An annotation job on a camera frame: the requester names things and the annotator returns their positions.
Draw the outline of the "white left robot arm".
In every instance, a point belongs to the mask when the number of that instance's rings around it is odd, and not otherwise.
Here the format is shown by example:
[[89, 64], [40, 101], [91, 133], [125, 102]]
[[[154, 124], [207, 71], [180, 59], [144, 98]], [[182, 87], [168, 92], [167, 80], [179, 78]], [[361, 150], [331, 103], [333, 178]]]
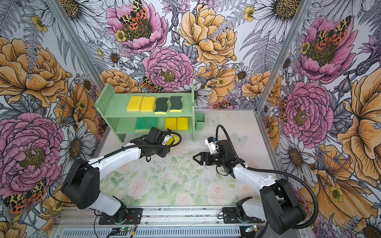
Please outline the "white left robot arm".
[[122, 148], [99, 158], [73, 162], [62, 184], [62, 193], [79, 209], [90, 208], [108, 216], [124, 219], [126, 206], [119, 199], [102, 192], [100, 182], [120, 167], [152, 155], [166, 157], [171, 148], [176, 146], [170, 129], [162, 131], [151, 128], [148, 134], [130, 141]]

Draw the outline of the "small yellow sponge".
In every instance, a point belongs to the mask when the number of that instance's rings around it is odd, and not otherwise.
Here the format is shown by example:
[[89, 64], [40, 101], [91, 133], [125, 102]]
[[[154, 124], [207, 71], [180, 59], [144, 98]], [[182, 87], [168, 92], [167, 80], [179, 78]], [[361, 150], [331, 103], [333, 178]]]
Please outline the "small yellow sponge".
[[176, 130], [177, 129], [177, 118], [166, 118], [165, 119], [165, 129], [166, 130]]

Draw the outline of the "dark green scrub sponge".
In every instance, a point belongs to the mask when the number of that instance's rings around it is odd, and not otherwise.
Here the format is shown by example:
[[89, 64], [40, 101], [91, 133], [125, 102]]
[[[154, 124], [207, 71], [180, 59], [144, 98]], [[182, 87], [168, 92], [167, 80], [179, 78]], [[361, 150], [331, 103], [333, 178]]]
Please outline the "dark green scrub sponge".
[[171, 96], [170, 104], [170, 112], [180, 113], [183, 109], [182, 96]]

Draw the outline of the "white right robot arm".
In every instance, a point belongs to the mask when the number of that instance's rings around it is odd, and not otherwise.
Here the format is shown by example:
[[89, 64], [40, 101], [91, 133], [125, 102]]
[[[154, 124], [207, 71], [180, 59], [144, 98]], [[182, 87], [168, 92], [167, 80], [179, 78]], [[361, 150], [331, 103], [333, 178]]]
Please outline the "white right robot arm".
[[297, 198], [291, 184], [285, 179], [274, 179], [270, 172], [257, 172], [238, 157], [228, 140], [205, 140], [209, 148], [193, 156], [201, 166], [216, 166], [255, 190], [261, 197], [256, 201], [247, 196], [236, 203], [233, 215], [227, 215], [228, 222], [253, 223], [264, 221], [276, 233], [283, 234], [290, 229], [299, 229], [307, 214]]

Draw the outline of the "large yellow sponge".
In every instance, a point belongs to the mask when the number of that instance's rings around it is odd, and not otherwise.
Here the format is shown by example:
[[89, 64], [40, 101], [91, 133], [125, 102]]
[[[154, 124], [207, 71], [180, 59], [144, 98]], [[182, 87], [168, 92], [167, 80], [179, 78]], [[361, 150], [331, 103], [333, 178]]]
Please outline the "large yellow sponge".
[[178, 143], [180, 138], [177, 135], [170, 135], [166, 145], [174, 145]]
[[141, 107], [140, 107], [140, 112], [142, 113], [151, 113], [154, 111], [155, 107], [155, 101], [156, 97], [155, 96], [144, 96], [142, 99]]
[[143, 96], [132, 96], [127, 105], [127, 112], [139, 112], [142, 104]]

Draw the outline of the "light green scrub sponge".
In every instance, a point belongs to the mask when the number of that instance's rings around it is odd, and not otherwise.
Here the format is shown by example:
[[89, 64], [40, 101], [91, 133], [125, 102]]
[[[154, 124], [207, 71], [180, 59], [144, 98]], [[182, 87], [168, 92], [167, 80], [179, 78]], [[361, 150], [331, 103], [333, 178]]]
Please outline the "light green scrub sponge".
[[152, 128], [158, 127], [159, 118], [158, 117], [149, 117], [147, 119], [147, 130], [151, 130]]

